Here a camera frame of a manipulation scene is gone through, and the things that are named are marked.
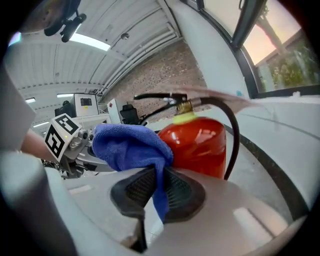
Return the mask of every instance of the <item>white ceiling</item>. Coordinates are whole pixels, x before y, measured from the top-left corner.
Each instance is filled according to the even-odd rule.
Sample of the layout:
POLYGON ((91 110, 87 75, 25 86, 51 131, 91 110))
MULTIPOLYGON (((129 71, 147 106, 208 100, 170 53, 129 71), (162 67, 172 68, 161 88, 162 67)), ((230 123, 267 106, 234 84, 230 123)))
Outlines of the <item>white ceiling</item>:
MULTIPOLYGON (((106 82, 110 89, 133 68, 130 57, 147 43, 159 42, 154 46, 155 52, 180 37, 164 0, 81 0, 78 10, 87 19, 77 34, 109 44, 108 51, 73 41, 63 43, 59 33, 47 37, 41 31, 22 35, 20 42, 9 47, 4 59, 5 68, 23 97, 35 97, 36 101, 29 104, 36 112, 32 126, 49 121, 54 109, 68 100, 57 98, 57 94, 98 93, 106 82), (128 40, 120 38, 123 33, 129 34, 128 40)), ((139 54, 135 65, 147 53, 139 54)), ((34 128, 39 133, 46 129, 46 125, 34 128)))

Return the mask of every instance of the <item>fire extinguisher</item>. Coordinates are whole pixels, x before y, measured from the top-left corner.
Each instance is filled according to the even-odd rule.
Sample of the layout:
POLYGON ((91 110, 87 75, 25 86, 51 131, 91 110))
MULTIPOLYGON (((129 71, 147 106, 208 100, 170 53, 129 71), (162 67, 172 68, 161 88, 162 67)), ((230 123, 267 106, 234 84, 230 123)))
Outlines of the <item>fire extinguisher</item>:
POLYGON ((167 105, 146 115, 140 123, 168 108, 175 107, 173 123, 162 129, 158 135, 171 148, 172 166, 192 170, 201 174, 227 180, 235 165, 240 132, 237 119, 230 107, 219 97, 198 97, 187 99, 181 93, 145 93, 136 95, 135 100, 160 98, 167 105), (226 168, 226 129, 222 123, 208 117, 197 117, 193 111, 201 105, 214 105, 229 118, 233 129, 233 148, 226 168))

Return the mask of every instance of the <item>ceiling light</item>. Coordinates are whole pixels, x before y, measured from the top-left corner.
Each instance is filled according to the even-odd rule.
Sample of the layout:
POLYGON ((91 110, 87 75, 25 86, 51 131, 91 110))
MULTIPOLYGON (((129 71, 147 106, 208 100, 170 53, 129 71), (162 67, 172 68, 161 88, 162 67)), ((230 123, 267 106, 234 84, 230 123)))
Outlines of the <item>ceiling light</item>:
POLYGON ((36 101, 36 99, 35 98, 27 98, 26 100, 25 100, 25 102, 26 103, 32 103, 32 102, 35 102, 36 101))
POLYGON ((43 122, 43 123, 39 123, 37 125, 34 125, 33 128, 36 128, 38 126, 43 126, 43 125, 46 125, 46 124, 49 124, 49 122, 43 122))
POLYGON ((72 97, 74 94, 73 93, 66 93, 66 94, 57 94, 57 98, 64 98, 64 97, 72 97))
POLYGON ((13 44, 15 44, 15 43, 20 42, 20 40, 21 40, 21 33, 20 33, 20 32, 15 33, 15 34, 11 37, 10 42, 9 42, 9 44, 8 44, 8 47, 11 46, 11 45, 13 45, 13 44))
POLYGON ((101 42, 99 40, 93 39, 89 36, 85 36, 83 34, 74 33, 72 35, 72 37, 70 38, 70 41, 74 41, 74 42, 78 42, 78 43, 85 44, 88 46, 96 47, 96 48, 104 50, 104 51, 108 51, 108 49, 110 48, 109 44, 106 44, 106 43, 101 42))

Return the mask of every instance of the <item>black hose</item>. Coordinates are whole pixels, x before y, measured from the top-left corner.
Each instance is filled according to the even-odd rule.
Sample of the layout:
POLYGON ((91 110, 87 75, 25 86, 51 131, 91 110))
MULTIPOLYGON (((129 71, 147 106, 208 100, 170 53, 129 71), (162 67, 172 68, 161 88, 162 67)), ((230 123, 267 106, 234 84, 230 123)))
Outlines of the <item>black hose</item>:
POLYGON ((239 152, 239 147, 240 147, 240 130, 239 130, 238 121, 236 119, 234 112, 231 110, 231 108, 227 104, 225 104, 221 99, 216 97, 202 97, 200 98, 200 100, 202 105, 210 104, 220 108, 227 115, 231 123, 231 127, 233 129, 233 147, 232 147, 230 161, 224 174, 224 179, 227 180, 231 174, 232 169, 235 166, 236 159, 239 152))
POLYGON ((175 107, 175 106, 178 106, 178 105, 180 105, 181 103, 180 102, 176 102, 176 103, 169 103, 169 104, 167 104, 167 105, 164 105, 163 107, 161 107, 161 108, 159 108, 159 109, 157 109, 156 111, 154 111, 154 112, 152 112, 152 113, 150 113, 150 114, 147 114, 145 117, 143 117, 141 120, 140 120, 140 122, 139 122, 139 125, 142 125, 148 118, 150 118, 150 117, 152 117, 152 116, 154 116, 154 115, 156 115, 156 114, 158 114, 158 113, 160 113, 160 112, 162 112, 162 111, 165 111, 165 110, 167 110, 167 109, 170 109, 171 107, 175 107))

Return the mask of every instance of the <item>blue cloth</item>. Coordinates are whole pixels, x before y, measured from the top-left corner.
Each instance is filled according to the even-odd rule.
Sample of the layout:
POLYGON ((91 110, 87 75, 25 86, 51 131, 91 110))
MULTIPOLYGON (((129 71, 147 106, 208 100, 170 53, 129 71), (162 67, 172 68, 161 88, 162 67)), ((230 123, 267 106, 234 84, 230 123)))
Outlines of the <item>blue cloth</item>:
POLYGON ((116 171, 143 168, 156 170, 154 207, 163 221, 169 210, 164 191, 164 166, 170 166, 174 156, 170 147, 151 129, 142 125, 98 124, 92 141, 94 154, 116 171))

